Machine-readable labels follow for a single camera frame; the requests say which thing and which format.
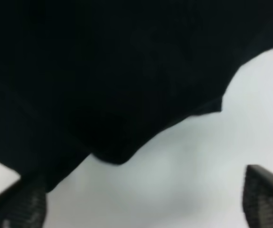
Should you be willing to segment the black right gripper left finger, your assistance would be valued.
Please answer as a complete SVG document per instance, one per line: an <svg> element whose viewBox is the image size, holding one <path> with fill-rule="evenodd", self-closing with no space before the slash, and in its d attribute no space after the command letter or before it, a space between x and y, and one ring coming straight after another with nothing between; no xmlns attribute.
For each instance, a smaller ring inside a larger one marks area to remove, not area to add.
<svg viewBox="0 0 273 228"><path fill-rule="evenodd" d="M47 215L45 180L24 177L0 193L0 228L42 228Z"/></svg>

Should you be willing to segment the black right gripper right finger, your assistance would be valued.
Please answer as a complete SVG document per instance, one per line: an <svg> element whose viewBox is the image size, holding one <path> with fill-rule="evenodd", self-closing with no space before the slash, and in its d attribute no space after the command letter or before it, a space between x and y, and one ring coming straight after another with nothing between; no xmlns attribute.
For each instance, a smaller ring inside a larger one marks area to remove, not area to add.
<svg viewBox="0 0 273 228"><path fill-rule="evenodd" d="M273 173L247 165L242 207L249 228L273 228Z"/></svg>

